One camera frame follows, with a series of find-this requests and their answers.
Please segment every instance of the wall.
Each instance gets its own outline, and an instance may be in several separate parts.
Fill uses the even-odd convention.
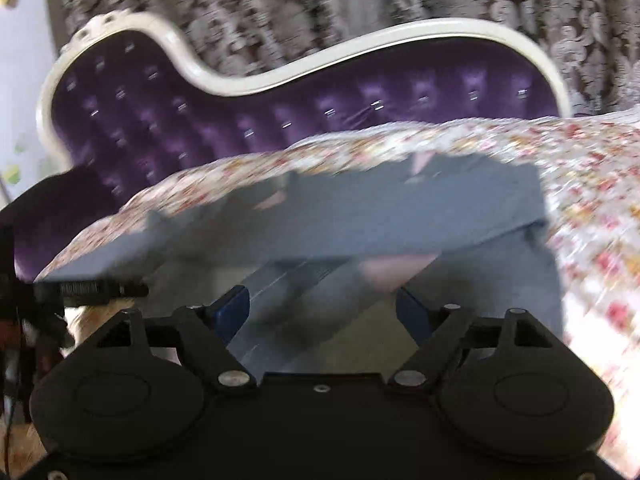
[[[46,0],[0,7],[0,175],[11,198],[57,170],[38,141],[35,119],[56,57]]]

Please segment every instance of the bedding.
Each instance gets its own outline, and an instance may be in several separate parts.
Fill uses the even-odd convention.
[[[614,423],[600,453],[625,476],[640,474],[640,106],[570,120],[392,123],[313,137],[280,152],[219,160],[138,193],[119,213],[78,235],[42,276],[123,234],[143,232],[151,211],[171,217],[290,171],[368,170],[424,152],[481,153],[538,168],[548,246],[564,286],[564,339],[616,399]],[[117,308],[81,312],[72,324],[78,339]]]

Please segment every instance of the black cable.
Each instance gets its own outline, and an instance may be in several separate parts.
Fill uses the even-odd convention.
[[[19,393],[20,393],[20,378],[22,377],[22,369],[20,368],[20,359],[22,357],[22,340],[24,334],[22,333],[22,319],[20,318],[20,311],[18,311],[18,307],[15,307],[15,317],[18,322],[18,329],[20,330],[20,346],[18,350],[18,380],[17,386],[15,388],[15,399],[12,402],[11,408],[9,409],[9,418],[7,419],[6,429],[4,431],[4,472],[8,480],[11,480],[11,474],[9,473],[9,446],[11,445],[11,426],[14,423],[14,414],[15,414],[15,405],[18,403]]]

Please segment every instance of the gray garment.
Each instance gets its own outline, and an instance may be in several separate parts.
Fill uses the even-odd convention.
[[[368,256],[441,253],[406,284],[425,306],[459,303],[497,317],[518,306],[559,335],[561,291],[545,246],[536,169],[477,155],[436,156],[413,177],[410,167],[405,161],[291,175],[286,201],[266,210],[254,207],[281,180],[235,190],[175,218],[155,214],[145,232],[120,237],[50,277],[142,274],[151,293],[137,306],[146,316],[210,303],[243,280],[252,312],[229,348],[258,376],[331,371],[339,354],[355,367],[390,372],[412,353],[392,317],[392,298],[360,273],[357,263]],[[379,315],[367,317],[374,305]],[[350,326],[358,340],[345,338]],[[332,347],[338,340],[341,350]],[[386,369],[362,358],[380,355],[367,350],[373,346],[385,347]]]

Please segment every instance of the cream curved trim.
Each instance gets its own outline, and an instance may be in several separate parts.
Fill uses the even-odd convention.
[[[49,73],[38,100],[38,134],[46,149],[64,170],[72,167],[71,156],[55,133],[51,102],[60,79],[85,50],[123,30],[139,30],[155,40],[178,72],[194,86],[214,95],[241,96],[261,92],[325,67],[367,52],[427,38],[468,37],[496,41],[517,51],[537,67],[551,86],[561,117],[571,116],[571,103],[564,80],[553,61],[533,41],[510,28],[486,20],[437,18],[384,28],[326,48],[269,72],[248,77],[221,76],[206,66],[192,50],[182,31],[164,18],[149,12],[116,10],[92,18],[79,30]]]

